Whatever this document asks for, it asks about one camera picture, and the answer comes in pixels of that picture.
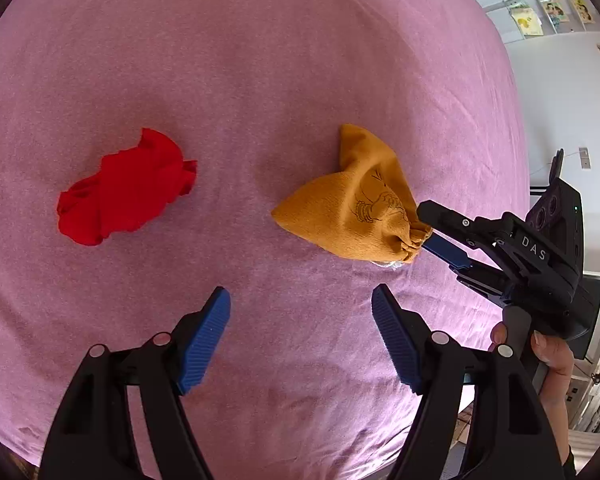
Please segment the fingernail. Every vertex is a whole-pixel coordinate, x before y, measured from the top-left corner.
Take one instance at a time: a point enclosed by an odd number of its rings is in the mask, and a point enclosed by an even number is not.
[[[534,340],[538,349],[543,350],[546,347],[546,338],[538,330],[534,330]]]

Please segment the black sleeve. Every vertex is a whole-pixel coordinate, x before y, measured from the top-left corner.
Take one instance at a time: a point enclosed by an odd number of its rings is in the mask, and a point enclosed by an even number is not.
[[[567,461],[562,465],[562,471],[564,471],[564,480],[576,480],[576,465],[571,448],[569,448]]]

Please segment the silver screw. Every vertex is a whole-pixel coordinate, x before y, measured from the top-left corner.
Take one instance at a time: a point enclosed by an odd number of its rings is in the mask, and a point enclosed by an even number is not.
[[[100,357],[104,354],[105,350],[106,348],[104,348],[104,345],[93,345],[91,348],[89,348],[89,355],[91,357]]]
[[[171,342],[171,334],[169,332],[160,332],[159,334],[154,335],[152,341],[156,346],[168,345]]]
[[[431,339],[438,345],[446,345],[449,342],[449,336],[439,330],[431,334]]]
[[[510,346],[500,345],[498,346],[498,354],[500,354],[502,357],[509,358],[513,355],[513,350]]]

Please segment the white wall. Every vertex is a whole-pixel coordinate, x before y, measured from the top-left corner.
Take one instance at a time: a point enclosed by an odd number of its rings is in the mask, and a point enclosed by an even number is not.
[[[478,0],[483,6],[501,0]],[[600,272],[600,32],[572,32],[506,44],[522,105],[532,184],[547,182],[556,150],[589,149],[591,170],[568,156],[562,177],[580,191],[585,268]]]

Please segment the pink fabric surface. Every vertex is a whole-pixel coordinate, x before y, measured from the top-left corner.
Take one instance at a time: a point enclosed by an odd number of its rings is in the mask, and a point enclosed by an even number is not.
[[[232,318],[184,399],[216,479],[359,479],[394,457],[418,401],[373,287],[481,348],[500,312],[430,254],[381,269],[275,225],[285,196],[337,170],[342,123],[397,152],[418,202],[527,210],[509,61],[474,0],[14,0],[0,19],[0,439],[37,463],[90,345],[138,346],[222,285]],[[96,248],[62,236],[60,191],[143,126],[198,160],[192,193]]]

